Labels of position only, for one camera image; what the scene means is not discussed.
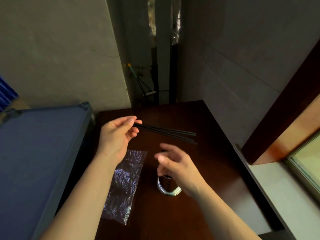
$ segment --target blue cloth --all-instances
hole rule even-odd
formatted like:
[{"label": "blue cloth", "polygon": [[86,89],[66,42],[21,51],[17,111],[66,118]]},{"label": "blue cloth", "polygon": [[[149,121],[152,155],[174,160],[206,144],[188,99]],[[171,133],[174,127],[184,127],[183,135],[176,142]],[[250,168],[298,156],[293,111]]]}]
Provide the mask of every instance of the blue cloth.
[{"label": "blue cloth", "polygon": [[0,112],[17,97],[18,94],[0,77]]}]

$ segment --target blue tray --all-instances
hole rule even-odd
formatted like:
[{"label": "blue tray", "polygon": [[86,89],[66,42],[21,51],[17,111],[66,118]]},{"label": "blue tray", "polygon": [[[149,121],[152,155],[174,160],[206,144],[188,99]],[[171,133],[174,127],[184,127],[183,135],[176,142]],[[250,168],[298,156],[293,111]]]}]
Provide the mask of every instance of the blue tray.
[{"label": "blue tray", "polygon": [[54,217],[93,111],[80,104],[17,112],[0,125],[0,235],[38,239]]}]

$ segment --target forearm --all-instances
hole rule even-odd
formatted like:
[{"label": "forearm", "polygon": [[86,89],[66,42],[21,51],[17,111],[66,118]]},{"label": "forearm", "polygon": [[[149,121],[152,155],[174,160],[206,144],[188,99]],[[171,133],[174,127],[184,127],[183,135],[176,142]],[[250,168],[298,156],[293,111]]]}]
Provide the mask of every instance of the forearm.
[{"label": "forearm", "polygon": [[217,240],[260,239],[208,184],[204,183],[200,187],[195,200]]},{"label": "forearm", "polygon": [[41,240],[94,239],[115,165],[96,155]]}]

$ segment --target window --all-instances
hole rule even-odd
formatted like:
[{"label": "window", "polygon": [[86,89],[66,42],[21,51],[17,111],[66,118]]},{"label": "window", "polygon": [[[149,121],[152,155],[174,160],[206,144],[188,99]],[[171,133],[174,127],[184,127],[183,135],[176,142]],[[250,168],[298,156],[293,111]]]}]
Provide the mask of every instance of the window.
[{"label": "window", "polygon": [[285,164],[320,203],[320,131],[295,150]]}]

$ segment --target window sill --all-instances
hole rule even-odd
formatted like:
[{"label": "window sill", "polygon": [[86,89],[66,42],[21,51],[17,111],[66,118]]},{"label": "window sill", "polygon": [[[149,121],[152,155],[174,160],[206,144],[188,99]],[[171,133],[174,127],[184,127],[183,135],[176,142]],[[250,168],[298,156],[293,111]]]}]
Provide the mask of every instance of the window sill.
[{"label": "window sill", "polygon": [[318,240],[320,209],[281,162],[249,165],[233,146],[287,232],[296,240]]}]

